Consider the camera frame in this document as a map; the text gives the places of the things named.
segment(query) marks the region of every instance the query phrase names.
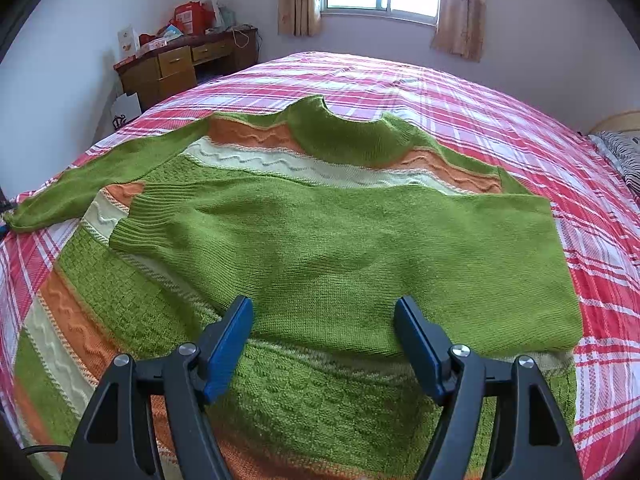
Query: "white wall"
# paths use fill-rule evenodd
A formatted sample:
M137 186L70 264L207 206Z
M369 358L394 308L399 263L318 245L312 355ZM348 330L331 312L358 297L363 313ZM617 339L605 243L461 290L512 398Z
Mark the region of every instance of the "white wall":
M430 50L433 27L324 16L312 38L278 36L278 0L219 0L264 38L262 60L292 52L348 52L429 66L501 90L577 130L640 108L640 50L606 0L487 0L484 56Z
M39 187L89 148L117 82L117 32L188 0L42 0L0 64L0 186Z

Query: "wooden headboard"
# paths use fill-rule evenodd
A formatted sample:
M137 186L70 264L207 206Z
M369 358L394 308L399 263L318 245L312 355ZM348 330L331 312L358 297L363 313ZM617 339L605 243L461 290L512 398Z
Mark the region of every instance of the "wooden headboard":
M632 110L622 114L612 115L596 124L590 134L602 132L638 132L640 131L640 110Z

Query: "silver screw head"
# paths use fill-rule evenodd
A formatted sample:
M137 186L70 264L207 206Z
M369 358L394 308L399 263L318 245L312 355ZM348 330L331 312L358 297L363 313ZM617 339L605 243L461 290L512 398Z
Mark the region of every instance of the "silver screw head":
M533 365L536 364L536 362L528 355L521 355L518 357L518 364L525 368L533 368Z
M113 364L116 366L124 366L129 364L129 356L126 354L119 354L113 358Z
M193 343L183 343L180 346L178 346L178 354L180 355L191 355L196 351L196 345L194 345Z
M453 345L451 352L457 357L468 357L471 354L471 349L467 345Z

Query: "plaid bedsheet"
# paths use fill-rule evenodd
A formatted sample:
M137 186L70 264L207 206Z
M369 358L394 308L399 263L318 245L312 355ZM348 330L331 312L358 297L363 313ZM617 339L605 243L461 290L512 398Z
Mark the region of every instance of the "plaid bedsheet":
M504 167L551 200L584 324L575 348L574 442L585 479L606 476L640 430L639 203L592 144L557 121L435 70L302 53L174 96L98 142L74 165L215 110L268 113L309 94L323 94L334 113L354 120L395 113L454 150ZM0 245L0 399L11 421L18 331L77 225L67 221L31 234L10 233Z

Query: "desk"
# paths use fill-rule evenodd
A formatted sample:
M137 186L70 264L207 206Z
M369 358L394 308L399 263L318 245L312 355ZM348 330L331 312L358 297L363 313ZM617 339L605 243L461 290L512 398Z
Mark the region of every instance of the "desk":
M122 89L138 94L142 111L196 86L196 71L231 74L258 60L256 28L181 36L116 69Z

